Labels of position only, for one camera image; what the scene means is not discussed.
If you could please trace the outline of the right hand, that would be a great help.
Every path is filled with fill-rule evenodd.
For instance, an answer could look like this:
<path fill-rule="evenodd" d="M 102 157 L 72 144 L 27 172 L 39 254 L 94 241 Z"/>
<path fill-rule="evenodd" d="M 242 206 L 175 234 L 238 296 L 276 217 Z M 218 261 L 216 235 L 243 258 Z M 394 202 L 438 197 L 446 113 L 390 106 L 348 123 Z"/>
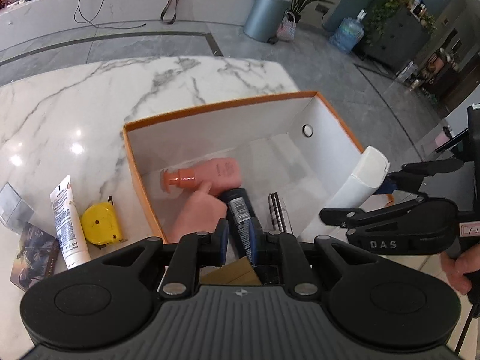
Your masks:
<path fill-rule="evenodd" d="M 450 285 L 462 295 L 466 295 L 472 289 L 472 283 L 465 275 L 480 269 L 479 245 L 476 244 L 457 259 L 450 258 L 446 252 L 442 252 L 440 263 Z"/>

